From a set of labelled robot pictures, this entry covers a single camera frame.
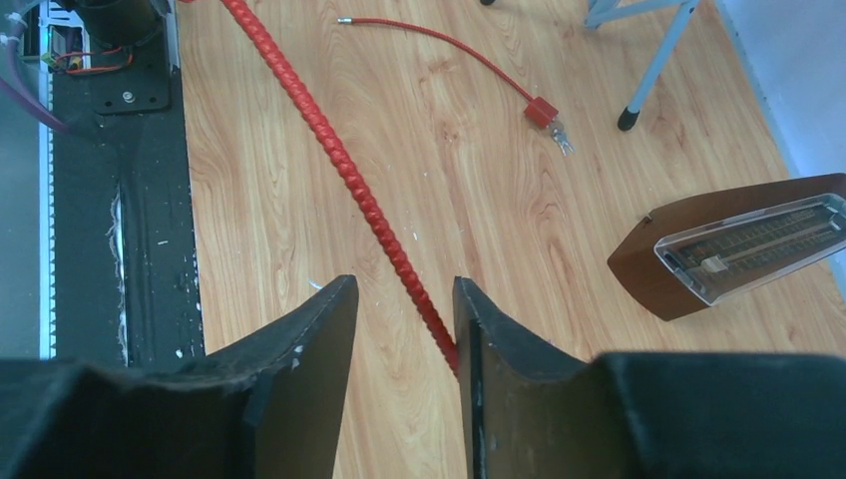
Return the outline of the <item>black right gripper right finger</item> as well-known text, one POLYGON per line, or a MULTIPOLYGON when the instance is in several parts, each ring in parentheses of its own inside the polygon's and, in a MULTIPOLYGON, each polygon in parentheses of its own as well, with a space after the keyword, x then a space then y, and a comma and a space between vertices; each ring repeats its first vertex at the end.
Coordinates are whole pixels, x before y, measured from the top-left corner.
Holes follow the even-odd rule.
POLYGON ((841 478, 845 361, 611 351, 574 358, 453 284, 472 478, 841 478))

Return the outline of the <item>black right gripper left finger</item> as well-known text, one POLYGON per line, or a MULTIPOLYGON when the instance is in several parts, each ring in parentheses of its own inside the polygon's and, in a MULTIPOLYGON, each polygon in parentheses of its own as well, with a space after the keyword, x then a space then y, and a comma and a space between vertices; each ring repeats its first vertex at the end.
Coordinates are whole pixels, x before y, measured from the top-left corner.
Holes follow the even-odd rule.
POLYGON ((173 372, 1 363, 5 478, 329 478, 359 290, 300 307, 173 372))

